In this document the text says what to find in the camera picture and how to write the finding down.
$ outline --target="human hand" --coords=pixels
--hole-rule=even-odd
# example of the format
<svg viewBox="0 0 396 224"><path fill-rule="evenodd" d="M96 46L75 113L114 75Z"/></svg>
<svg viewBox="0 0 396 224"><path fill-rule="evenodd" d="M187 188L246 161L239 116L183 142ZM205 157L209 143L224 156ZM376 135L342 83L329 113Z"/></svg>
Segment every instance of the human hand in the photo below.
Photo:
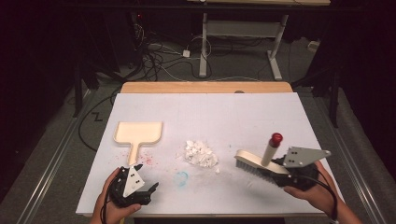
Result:
<svg viewBox="0 0 396 224"><path fill-rule="evenodd" d="M96 204L93 210L91 224L102 223L101 220L101 210L103 208L106 192L108 187L110 186L111 181L117 176L120 168L117 168L113 171L113 173L107 178L105 184L103 185L102 192L99 194ZM128 207L118 208L113 202L109 202L106 205L106 224L117 224L124 217L128 217L132 213L138 211L141 208L141 205L138 203L132 204Z"/></svg>
<svg viewBox="0 0 396 224"><path fill-rule="evenodd" d="M335 188L332 177L329 175L329 173L326 171L326 169L323 167L320 161L316 161L315 165L318 167L318 170L326 178L327 182L329 182L329 187L334 192L337 202L342 203L342 200L340 199L337 190ZM327 184L323 176L319 175L318 181ZM285 188L283 188L283 190L285 190L285 192L287 192L288 194L290 194L295 198L307 200L312 206L323 211L328 217L332 215L334 200L330 192L327 191L322 186L316 184L314 187L306 191L302 191L291 186L286 186Z"/></svg>

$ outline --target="wooden table edge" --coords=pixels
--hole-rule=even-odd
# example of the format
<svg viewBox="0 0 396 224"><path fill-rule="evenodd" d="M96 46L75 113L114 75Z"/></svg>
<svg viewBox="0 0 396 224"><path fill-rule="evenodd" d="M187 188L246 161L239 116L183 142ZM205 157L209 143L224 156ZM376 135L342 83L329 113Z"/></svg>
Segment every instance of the wooden table edge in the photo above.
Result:
<svg viewBox="0 0 396 224"><path fill-rule="evenodd" d="M293 92L288 82L126 82L120 93Z"/></svg>

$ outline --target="red cap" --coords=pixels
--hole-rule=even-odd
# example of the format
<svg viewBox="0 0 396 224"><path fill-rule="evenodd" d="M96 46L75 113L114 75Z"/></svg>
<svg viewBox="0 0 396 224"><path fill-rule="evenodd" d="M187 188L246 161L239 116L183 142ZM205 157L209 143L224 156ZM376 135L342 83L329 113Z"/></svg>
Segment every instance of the red cap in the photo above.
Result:
<svg viewBox="0 0 396 224"><path fill-rule="evenodd" d="M283 136L280 133L273 133L269 142L271 147L279 147L280 142L283 140Z"/></svg>

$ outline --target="blue stain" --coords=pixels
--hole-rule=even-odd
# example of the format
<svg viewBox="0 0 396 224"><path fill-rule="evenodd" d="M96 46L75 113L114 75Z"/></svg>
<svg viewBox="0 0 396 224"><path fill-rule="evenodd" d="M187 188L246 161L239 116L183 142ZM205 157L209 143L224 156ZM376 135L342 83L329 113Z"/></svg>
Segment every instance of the blue stain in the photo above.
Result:
<svg viewBox="0 0 396 224"><path fill-rule="evenodd" d="M188 179L189 179L189 175L186 172L177 172L174 177L174 182L179 187L183 187L187 184Z"/></svg>

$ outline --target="metal rail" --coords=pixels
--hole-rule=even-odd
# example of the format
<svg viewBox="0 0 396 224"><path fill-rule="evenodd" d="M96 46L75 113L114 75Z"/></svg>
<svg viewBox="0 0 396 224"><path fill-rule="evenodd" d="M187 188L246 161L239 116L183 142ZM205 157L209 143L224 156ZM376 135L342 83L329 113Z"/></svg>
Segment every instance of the metal rail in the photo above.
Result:
<svg viewBox="0 0 396 224"><path fill-rule="evenodd" d="M342 155L341 160L343 161L343 164L346 165L346 171L351 177L353 185L355 186L356 191L361 197L361 202L363 203L363 206L365 207L371 221L375 224L386 224L387 221L385 220L384 215L381 213L381 210L378 207L374 194L372 193L372 190L361 175L361 171L359 170L352 155L350 154L343 136L340 134L338 129L332 126L332 122L327 117L328 110L325 103L323 102L323 99L317 99L317 104L321 114L323 115L323 118L326 120L328 126L332 130L332 135L334 136Z"/></svg>
<svg viewBox="0 0 396 224"><path fill-rule="evenodd" d="M35 191L33 192L32 196L29 199L29 202L26 204L25 208L23 209L20 218L18 219L18 224L27 224L31 223L33 218L35 217L35 213L38 210L41 202L43 201L48 189L50 188L50 184L52 183L53 178L55 177L59 166L64 159L64 155L68 149L68 144L73 136L73 133L79 123L82 120L84 113L87 111L87 107L90 102L93 100L94 92L87 91L85 94L86 104L82 107L81 113L79 113L78 117L72 118L69 126L64 133L63 138L61 139L60 144L55 150L52 159L47 166L47 169L44 171L44 174L41 176L40 180L38 181L37 186L35 187Z"/></svg>

